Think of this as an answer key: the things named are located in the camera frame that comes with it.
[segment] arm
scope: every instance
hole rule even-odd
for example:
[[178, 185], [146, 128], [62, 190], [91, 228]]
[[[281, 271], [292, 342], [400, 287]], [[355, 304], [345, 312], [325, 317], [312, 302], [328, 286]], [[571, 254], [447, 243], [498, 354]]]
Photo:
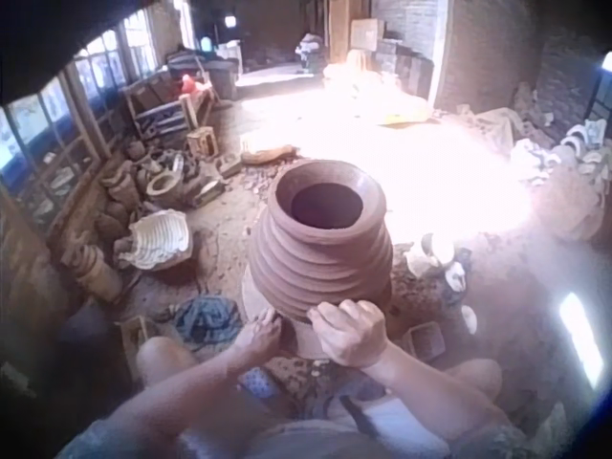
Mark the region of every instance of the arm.
[[484, 425], [508, 425], [484, 394], [406, 354], [386, 337], [383, 313], [372, 303], [321, 303], [309, 318], [323, 350], [388, 387], [430, 432], [452, 443]]
[[280, 317], [273, 310], [247, 324], [234, 344], [215, 358], [146, 388], [121, 405], [108, 422], [153, 440], [173, 440], [202, 412], [203, 405], [238, 376], [276, 355]]

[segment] dirt floor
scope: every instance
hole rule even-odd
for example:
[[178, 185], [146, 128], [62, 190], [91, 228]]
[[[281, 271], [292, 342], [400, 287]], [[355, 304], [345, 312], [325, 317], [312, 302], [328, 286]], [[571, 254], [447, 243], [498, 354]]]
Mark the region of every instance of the dirt floor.
[[[517, 199], [518, 191], [510, 197], [495, 194], [503, 182], [495, 175], [501, 170], [498, 159], [444, 120], [402, 129], [373, 127], [335, 107], [314, 78], [240, 90], [240, 101], [213, 114], [226, 158], [239, 153], [240, 135], [264, 129], [269, 142], [292, 142], [306, 158], [349, 161], [382, 184], [395, 248], [390, 337], [400, 339], [410, 327], [435, 320], [447, 350], [431, 364], [444, 369], [475, 357], [496, 359], [504, 376], [497, 403], [528, 435], [557, 402], [563, 402], [570, 421], [579, 422], [590, 395], [557, 309], [577, 282], [591, 278], [587, 272], [595, 270], [598, 255], [586, 246], [559, 244], [529, 212], [512, 221], [525, 203]], [[478, 146], [462, 151], [462, 144]], [[475, 163], [472, 157], [481, 154]], [[483, 165], [488, 163], [490, 170]], [[188, 221], [200, 241], [197, 260], [171, 273], [144, 274], [122, 315], [150, 315], [200, 292], [225, 295], [240, 305], [251, 228], [284, 166], [247, 167], [229, 179], [225, 194], [191, 211]], [[481, 222], [483, 214], [498, 218]], [[444, 279], [408, 275], [403, 253], [426, 230], [444, 230], [457, 248], [470, 251], [465, 298], [450, 295]], [[462, 304], [478, 317], [474, 336], [462, 319]], [[278, 358], [270, 368], [304, 409], [357, 377], [329, 362]]]

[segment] hand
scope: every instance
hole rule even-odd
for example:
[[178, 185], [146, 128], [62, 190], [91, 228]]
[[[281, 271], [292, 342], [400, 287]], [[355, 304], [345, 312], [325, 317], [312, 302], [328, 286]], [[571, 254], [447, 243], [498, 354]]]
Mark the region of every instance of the hand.
[[278, 355], [282, 319], [273, 308], [247, 323], [228, 349], [232, 359], [245, 371], [263, 365]]
[[376, 363], [387, 346], [384, 315], [368, 301], [344, 300], [336, 307], [321, 303], [308, 312], [323, 352], [344, 366]]

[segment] pot rim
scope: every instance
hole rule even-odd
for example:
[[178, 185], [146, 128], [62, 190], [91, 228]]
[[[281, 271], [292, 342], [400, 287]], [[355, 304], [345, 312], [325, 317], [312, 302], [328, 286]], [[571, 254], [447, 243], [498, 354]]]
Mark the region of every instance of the pot rim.
[[[291, 171], [304, 167], [308, 164], [327, 163], [329, 165], [338, 164], [343, 167], [351, 167], [357, 169], [360, 174], [371, 184], [371, 192], [375, 193], [373, 202], [376, 205], [367, 205], [363, 202], [363, 209], [357, 221], [348, 228], [342, 229], [321, 229], [309, 227], [296, 221], [293, 217], [287, 214], [282, 206], [278, 203], [276, 192], [278, 185], [283, 178]], [[354, 239], [364, 236], [369, 231], [377, 229], [384, 223], [386, 214], [386, 198], [384, 196], [381, 185], [374, 180], [370, 175], [358, 168], [356, 165], [338, 160], [307, 160], [298, 164], [293, 164], [284, 170], [276, 177], [270, 187], [268, 195], [268, 208], [270, 209], [271, 217], [285, 231], [290, 233], [292, 237], [309, 244], [320, 245], [337, 245], [348, 243]]]

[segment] forearm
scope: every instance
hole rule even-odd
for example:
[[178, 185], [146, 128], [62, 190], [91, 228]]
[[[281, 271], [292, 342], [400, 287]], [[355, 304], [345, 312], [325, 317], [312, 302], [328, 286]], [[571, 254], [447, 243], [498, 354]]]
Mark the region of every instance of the forearm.
[[390, 342], [381, 359], [363, 371], [397, 395], [425, 428], [449, 443], [486, 424], [509, 424], [484, 394]]
[[243, 362], [226, 351], [167, 380], [147, 387], [120, 406], [109, 422], [158, 440], [172, 440], [244, 373]]

